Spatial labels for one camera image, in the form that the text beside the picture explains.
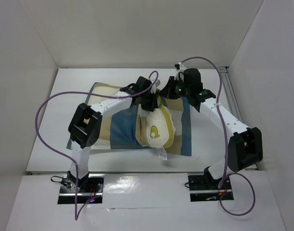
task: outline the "blue fabric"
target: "blue fabric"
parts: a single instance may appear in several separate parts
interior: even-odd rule
[[[110,125],[111,149],[141,149],[135,138],[138,106],[122,110],[112,116]]]
[[[184,111],[181,116],[181,124],[182,124],[181,155],[192,156],[190,104],[186,98],[181,97],[181,99],[184,106]]]

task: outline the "cloth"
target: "cloth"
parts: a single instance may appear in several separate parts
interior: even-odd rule
[[[117,86],[95,83],[90,92],[113,96],[119,89],[120,87]],[[106,98],[87,96],[85,103],[91,105],[105,99]],[[187,99],[179,98],[178,100],[168,100],[159,97],[158,102],[161,106],[154,111],[154,115],[147,116],[150,114],[149,112],[142,110],[140,105],[135,105],[102,121],[99,139],[92,146],[92,150],[142,149],[149,148],[149,146],[156,147],[160,143],[163,144],[165,140],[169,141],[169,132],[163,134],[164,139],[161,141],[158,139],[161,137],[161,134],[158,138],[151,138],[157,137],[159,131],[158,133],[156,132],[156,129],[152,127],[153,125],[150,121],[152,117],[163,114],[163,112],[159,112],[159,110],[162,109],[164,113],[170,117],[172,121],[171,130],[174,130],[174,138],[173,140],[172,138],[170,139],[172,142],[166,144],[166,141],[166,145],[163,145],[166,152],[191,156],[191,119],[190,106]],[[67,144],[67,148],[71,149],[70,141]]]

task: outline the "striped cloth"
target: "striped cloth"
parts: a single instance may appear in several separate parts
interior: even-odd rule
[[[120,87],[104,83],[95,83],[90,92],[113,96]],[[92,105],[105,100],[105,98],[88,96],[85,103]],[[186,98],[168,100],[161,97],[162,103],[172,114],[175,127],[174,141],[165,148],[167,153],[191,156],[191,119],[190,106]],[[142,149],[149,148],[146,138],[145,111],[140,105],[122,110],[102,121],[100,136],[92,146],[92,150],[107,149]]]

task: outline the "black bracket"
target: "black bracket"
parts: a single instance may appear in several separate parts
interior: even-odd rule
[[[100,112],[95,112],[90,106],[81,103],[68,128],[70,139],[77,142],[82,149],[92,146],[99,138],[101,122]]]
[[[234,135],[228,142],[228,166],[234,172],[263,160],[262,133],[258,128]]]
[[[148,87],[150,87],[150,85],[151,81],[149,79],[140,76],[136,83],[132,83],[127,87],[121,88],[120,91],[124,91],[130,95],[134,95],[143,90],[146,90]],[[147,91],[137,97],[133,97],[132,105],[137,104],[141,104],[143,110],[153,112],[155,108],[158,108],[157,94]]]

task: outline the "metal base plate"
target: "metal base plate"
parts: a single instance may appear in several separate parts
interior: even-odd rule
[[[64,177],[62,182],[69,182],[68,178]],[[88,199],[99,195],[99,197],[90,201],[90,204],[101,204],[103,193],[104,176],[89,175],[88,184],[85,189],[78,193],[78,204],[84,204]],[[67,188],[64,185],[60,186],[58,204],[68,205],[74,204],[75,188]]]

